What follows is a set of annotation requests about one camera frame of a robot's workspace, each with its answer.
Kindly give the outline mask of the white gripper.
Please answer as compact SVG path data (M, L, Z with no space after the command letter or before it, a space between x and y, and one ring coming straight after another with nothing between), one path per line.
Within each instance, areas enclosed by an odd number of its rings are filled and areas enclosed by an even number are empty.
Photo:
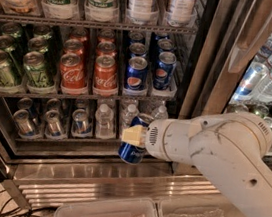
M199 120L160 119L153 121L148 129L142 125L125 128L122 142L140 148L146 146L154 158L190 165L190 139L201 131Z

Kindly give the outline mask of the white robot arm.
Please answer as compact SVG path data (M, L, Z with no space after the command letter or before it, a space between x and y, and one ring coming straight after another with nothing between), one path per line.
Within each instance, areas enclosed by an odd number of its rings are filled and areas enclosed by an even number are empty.
M266 122L250 112L154 120L126 128L122 141L154 158L194 166L246 217L272 217L272 145Z

